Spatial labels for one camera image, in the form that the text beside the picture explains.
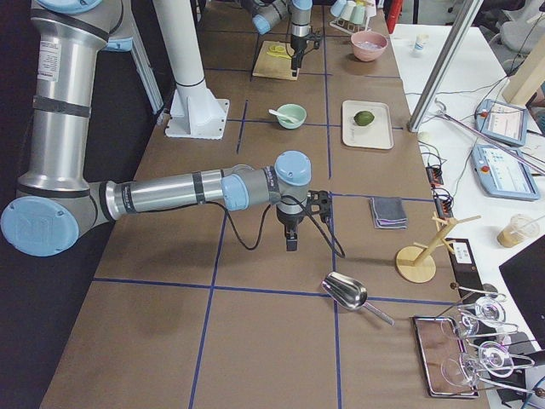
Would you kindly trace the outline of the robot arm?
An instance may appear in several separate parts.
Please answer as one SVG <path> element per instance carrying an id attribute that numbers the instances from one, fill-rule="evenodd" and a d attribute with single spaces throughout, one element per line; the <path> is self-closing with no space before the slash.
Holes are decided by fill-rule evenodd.
<path id="1" fill-rule="evenodd" d="M 313 32 L 311 27 L 311 0 L 241 0 L 237 4 L 251 14 L 252 22 L 260 35 L 271 31 L 284 18 L 290 18 L 290 47 L 293 50 L 290 68 L 293 76 L 301 68 L 307 43 L 314 41 L 315 47 L 319 47 L 320 35 Z"/>
<path id="2" fill-rule="evenodd" d="M 230 107 L 214 96 L 188 1 L 152 1 L 152 28 L 130 1 L 33 1 L 36 89 L 14 197 L 1 233 L 30 256 L 56 256 L 87 233 L 124 216 L 221 204 L 225 210 L 272 205 L 289 250 L 306 217 L 310 158 L 280 153 L 273 164 L 137 181 L 152 130 L 183 141 L 219 141 Z M 157 55 L 149 55 L 149 34 Z"/>

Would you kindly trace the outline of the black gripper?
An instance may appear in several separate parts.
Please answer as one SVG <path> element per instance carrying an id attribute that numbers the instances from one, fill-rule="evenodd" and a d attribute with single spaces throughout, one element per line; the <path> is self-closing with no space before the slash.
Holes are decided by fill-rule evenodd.
<path id="1" fill-rule="evenodd" d="M 307 48 L 307 37 L 299 37 L 291 34 L 290 47 L 293 50 L 293 55 L 291 57 L 291 70 L 298 71 L 301 68 L 303 55 Z"/>
<path id="2" fill-rule="evenodd" d="M 297 251 L 298 226 L 306 216 L 306 206 L 294 199 L 282 199 L 276 205 L 278 220 L 284 225 L 287 251 Z"/>

